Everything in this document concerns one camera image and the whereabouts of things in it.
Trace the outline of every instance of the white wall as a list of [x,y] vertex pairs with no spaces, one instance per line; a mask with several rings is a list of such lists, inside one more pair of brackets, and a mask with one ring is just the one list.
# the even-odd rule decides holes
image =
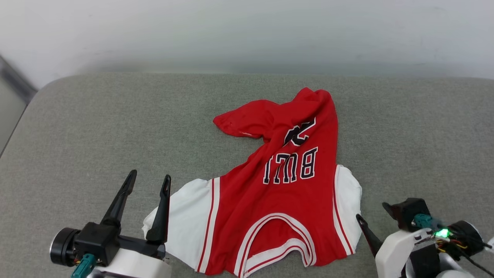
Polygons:
[[0,0],[36,87],[89,71],[494,78],[493,0]]
[[26,103],[0,78],[0,153],[19,121]]

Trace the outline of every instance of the green light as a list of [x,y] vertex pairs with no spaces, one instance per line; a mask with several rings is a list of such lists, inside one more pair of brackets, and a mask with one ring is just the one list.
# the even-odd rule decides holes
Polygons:
[[442,229],[437,231],[435,235],[440,237],[448,237],[450,235],[450,231],[448,229]]

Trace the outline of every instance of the red jersey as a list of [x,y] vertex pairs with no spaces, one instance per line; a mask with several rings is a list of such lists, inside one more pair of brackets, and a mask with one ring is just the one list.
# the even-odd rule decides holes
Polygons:
[[264,145],[224,176],[191,181],[171,197],[170,254],[207,275],[242,278],[295,250],[306,267],[355,252],[362,189],[336,164],[338,121],[327,91],[304,88],[284,104],[253,101],[213,122]]

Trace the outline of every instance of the gray fabric surface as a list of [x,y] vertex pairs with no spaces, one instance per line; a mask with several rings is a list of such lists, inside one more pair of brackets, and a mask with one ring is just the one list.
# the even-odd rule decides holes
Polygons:
[[[49,260],[53,237],[99,221],[131,169],[122,234],[142,237],[165,174],[175,192],[227,173],[262,144],[223,134],[214,116],[260,98],[290,101],[305,86],[333,96],[337,161],[360,182],[363,216],[380,238],[397,230],[381,202],[407,197],[494,235],[493,80],[106,73],[47,85],[14,132],[0,159],[0,277],[69,277],[73,269]],[[173,277],[204,276],[170,257]],[[474,259],[494,271],[492,254]],[[304,268],[294,252],[252,275],[374,276],[363,237],[357,254],[327,266]]]

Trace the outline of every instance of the red fabric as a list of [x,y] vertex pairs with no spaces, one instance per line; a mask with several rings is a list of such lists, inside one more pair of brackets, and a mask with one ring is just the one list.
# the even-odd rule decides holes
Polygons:
[[[291,141],[285,144],[290,129],[314,118],[315,125],[298,134],[301,138],[308,136],[302,145],[296,146]],[[247,231],[256,221],[271,213],[287,214],[307,228],[315,245],[315,265],[322,266],[346,257],[333,224],[338,122],[331,95],[324,90],[313,92],[304,88],[291,102],[253,101],[217,116],[213,122],[232,136],[263,137],[264,145],[244,164],[220,178],[220,202],[206,274],[215,275],[223,270],[234,273]],[[303,154],[315,147],[314,176],[302,179]],[[265,184],[265,165],[279,153],[297,154],[296,181],[283,183],[284,163],[278,164],[272,159],[270,182]],[[293,162],[288,163],[291,181]],[[276,168],[280,165],[281,182],[274,184]],[[290,238],[303,240],[286,221],[270,220],[253,239],[247,256],[279,247]]]

